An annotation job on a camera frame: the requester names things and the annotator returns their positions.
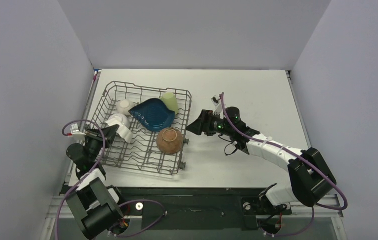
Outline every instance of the wire dish rack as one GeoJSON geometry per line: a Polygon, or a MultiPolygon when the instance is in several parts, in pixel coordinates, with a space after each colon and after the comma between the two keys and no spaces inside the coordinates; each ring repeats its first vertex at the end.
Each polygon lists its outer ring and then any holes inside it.
{"type": "MultiPolygon", "coordinates": [[[[159,98],[164,93],[172,92],[176,95],[179,107],[178,113],[172,128],[181,131],[184,144],[189,143],[186,137],[186,127],[188,126],[189,113],[192,105],[192,95],[187,90],[174,88],[155,88],[146,86],[137,86],[133,83],[113,81],[108,84],[97,105],[92,121],[96,122],[102,128],[108,125],[105,123],[112,114],[116,112],[116,103],[127,99],[136,104],[152,98],[159,98]]],[[[102,164],[121,169],[135,171],[175,175],[179,170],[184,170],[186,163],[182,162],[183,147],[175,154],[164,154],[157,147],[158,132],[151,132],[139,123],[133,116],[128,116],[130,121],[130,130],[133,133],[131,143],[126,143],[118,135],[110,148],[105,151],[102,164]]]]}

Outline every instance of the blue plate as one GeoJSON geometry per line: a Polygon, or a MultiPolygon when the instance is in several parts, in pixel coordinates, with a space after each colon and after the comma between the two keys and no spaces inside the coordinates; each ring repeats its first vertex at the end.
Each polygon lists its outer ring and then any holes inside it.
{"type": "Polygon", "coordinates": [[[151,132],[160,132],[169,128],[176,115],[158,98],[146,100],[128,112],[151,132]]]}

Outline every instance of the white cup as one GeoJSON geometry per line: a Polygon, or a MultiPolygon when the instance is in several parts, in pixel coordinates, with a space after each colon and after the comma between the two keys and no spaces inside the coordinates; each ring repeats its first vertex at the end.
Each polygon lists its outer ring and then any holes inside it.
{"type": "Polygon", "coordinates": [[[122,123],[128,129],[130,129],[130,121],[124,114],[116,113],[116,114],[111,115],[111,117],[107,121],[107,124],[108,125],[110,125],[110,124],[114,125],[113,123],[117,124],[117,122],[122,123]]]}
{"type": "Polygon", "coordinates": [[[129,110],[132,109],[134,106],[136,106],[136,103],[129,101],[127,99],[119,101],[115,104],[117,112],[119,114],[124,114],[126,116],[130,115],[129,110]]]}

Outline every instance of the gray wall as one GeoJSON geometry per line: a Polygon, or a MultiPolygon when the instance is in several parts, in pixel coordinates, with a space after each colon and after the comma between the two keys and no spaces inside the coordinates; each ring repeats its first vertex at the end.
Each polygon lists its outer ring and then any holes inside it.
{"type": "Polygon", "coordinates": [[[378,239],[378,0],[332,0],[292,78],[311,143],[348,197],[349,239],[378,239]]]}
{"type": "Polygon", "coordinates": [[[93,65],[291,70],[330,0],[58,0],[93,65]]]}
{"type": "Polygon", "coordinates": [[[0,0],[0,239],[39,239],[92,77],[56,0],[0,0]]]}

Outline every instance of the brown bowl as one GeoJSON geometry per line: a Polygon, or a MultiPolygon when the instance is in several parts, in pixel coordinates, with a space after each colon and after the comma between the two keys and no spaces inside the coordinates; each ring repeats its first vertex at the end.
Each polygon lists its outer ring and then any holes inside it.
{"type": "Polygon", "coordinates": [[[175,154],[183,147],[183,135],[172,127],[164,128],[156,137],[156,145],[165,154],[175,154]]]}

